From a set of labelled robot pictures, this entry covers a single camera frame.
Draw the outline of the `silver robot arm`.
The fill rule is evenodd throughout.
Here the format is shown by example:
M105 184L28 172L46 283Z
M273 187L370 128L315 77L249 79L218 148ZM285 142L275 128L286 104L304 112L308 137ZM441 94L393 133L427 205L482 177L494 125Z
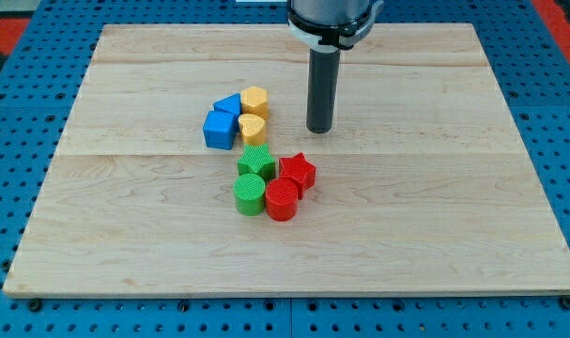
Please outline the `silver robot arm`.
M370 0L290 0L290 10L303 20L321 25L351 23L371 7Z

